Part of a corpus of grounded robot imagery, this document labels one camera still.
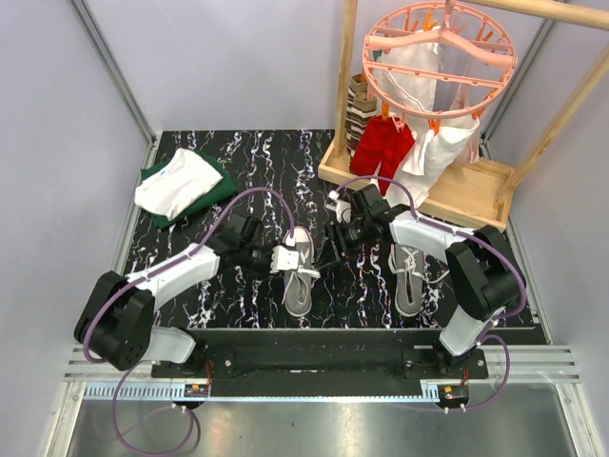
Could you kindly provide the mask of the white shoelace of sneaker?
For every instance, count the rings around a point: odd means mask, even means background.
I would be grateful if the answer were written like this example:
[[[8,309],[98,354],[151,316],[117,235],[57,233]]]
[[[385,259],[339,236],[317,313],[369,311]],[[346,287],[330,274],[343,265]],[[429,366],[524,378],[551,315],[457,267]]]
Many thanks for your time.
[[[284,280],[284,304],[287,307],[304,307],[310,301],[313,282],[320,276],[320,272],[312,268],[300,267],[297,271],[287,271]]]

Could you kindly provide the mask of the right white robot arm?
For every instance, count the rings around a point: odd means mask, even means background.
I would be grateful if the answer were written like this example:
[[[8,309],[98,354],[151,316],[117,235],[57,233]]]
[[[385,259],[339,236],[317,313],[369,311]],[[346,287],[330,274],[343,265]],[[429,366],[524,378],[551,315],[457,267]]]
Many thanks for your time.
[[[380,241],[447,264],[458,305],[431,357],[438,374],[457,375],[466,365],[465,354],[481,344],[495,322],[519,314],[527,303],[525,279],[502,232],[490,225],[460,228],[430,219],[414,209],[412,197],[407,205],[392,207],[374,185],[353,192],[347,203],[340,198],[343,188],[328,194],[336,219],[324,225],[330,247],[326,265]]]

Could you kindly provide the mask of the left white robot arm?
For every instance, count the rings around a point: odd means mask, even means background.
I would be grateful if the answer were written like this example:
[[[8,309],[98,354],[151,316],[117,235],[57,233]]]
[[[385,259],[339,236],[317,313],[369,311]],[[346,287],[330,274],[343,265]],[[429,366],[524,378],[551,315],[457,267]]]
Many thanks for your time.
[[[209,240],[193,243],[156,268],[122,276],[104,273],[96,282],[77,321],[73,335],[83,344],[88,329],[102,307],[118,291],[124,293],[103,312],[89,340],[88,349],[119,371],[144,361],[168,362],[186,377],[198,375],[206,355],[197,348],[193,334],[184,328],[154,324],[157,309],[201,282],[226,270],[251,268],[268,274],[272,246],[254,243],[261,221],[253,216],[230,215]]]

